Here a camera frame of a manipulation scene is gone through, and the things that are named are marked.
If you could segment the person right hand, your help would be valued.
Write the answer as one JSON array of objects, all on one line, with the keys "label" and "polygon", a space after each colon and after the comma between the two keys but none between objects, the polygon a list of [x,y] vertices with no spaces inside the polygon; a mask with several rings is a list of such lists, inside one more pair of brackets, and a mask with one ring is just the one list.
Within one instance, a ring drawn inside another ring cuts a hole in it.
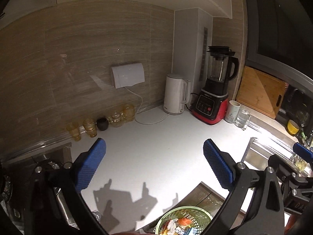
[{"label": "person right hand", "polygon": [[298,220],[298,216],[297,215],[291,215],[289,217],[287,225],[284,228],[284,234],[288,233],[288,231],[293,227],[293,225],[296,223],[297,220]]}]

